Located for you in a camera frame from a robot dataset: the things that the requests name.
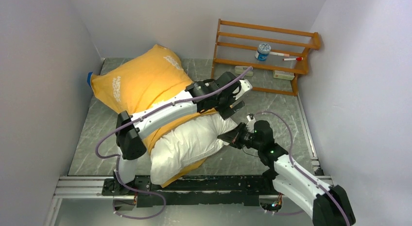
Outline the white pillow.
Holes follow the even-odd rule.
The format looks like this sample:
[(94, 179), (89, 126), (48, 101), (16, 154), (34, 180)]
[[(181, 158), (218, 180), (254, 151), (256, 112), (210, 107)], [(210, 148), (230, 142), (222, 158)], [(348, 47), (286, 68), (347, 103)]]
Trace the white pillow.
[(217, 113), (185, 116), (154, 131), (144, 142), (151, 159), (151, 182), (163, 187), (200, 167), (227, 143), (218, 135), (234, 129)]

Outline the blue orange cartoon pillowcase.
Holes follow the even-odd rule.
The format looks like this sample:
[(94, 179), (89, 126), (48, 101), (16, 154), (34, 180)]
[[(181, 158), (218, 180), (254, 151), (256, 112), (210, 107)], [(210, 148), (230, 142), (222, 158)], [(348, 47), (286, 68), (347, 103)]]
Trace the blue orange cartoon pillowcase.
[(157, 106), (191, 82), (177, 55), (159, 45), (107, 74), (88, 78), (98, 100), (116, 113), (130, 114)]

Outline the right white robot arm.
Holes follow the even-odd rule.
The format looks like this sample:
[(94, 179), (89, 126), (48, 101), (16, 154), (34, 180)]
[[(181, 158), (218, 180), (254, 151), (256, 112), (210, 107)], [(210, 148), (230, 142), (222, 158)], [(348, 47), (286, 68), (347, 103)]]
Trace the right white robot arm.
[(268, 194), (278, 191), (297, 204), (315, 226), (352, 226), (356, 218), (343, 187), (330, 186), (299, 165), (277, 144), (267, 121), (254, 122), (252, 128), (240, 123), (218, 135), (229, 146), (257, 150), (260, 161), (268, 167), (262, 188)]

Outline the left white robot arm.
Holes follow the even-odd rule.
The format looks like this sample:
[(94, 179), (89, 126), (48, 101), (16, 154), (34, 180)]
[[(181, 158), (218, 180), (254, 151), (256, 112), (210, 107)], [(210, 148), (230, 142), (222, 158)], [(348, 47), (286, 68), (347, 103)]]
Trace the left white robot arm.
[(251, 89), (252, 85), (242, 75), (225, 72), (218, 79), (193, 82), (158, 107), (134, 115), (121, 112), (115, 130), (120, 149), (114, 170), (115, 190), (123, 195), (134, 190), (132, 163), (147, 150), (143, 139), (152, 132), (184, 116), (211, 109), (226, 120), (244, 106), (241, 98)]

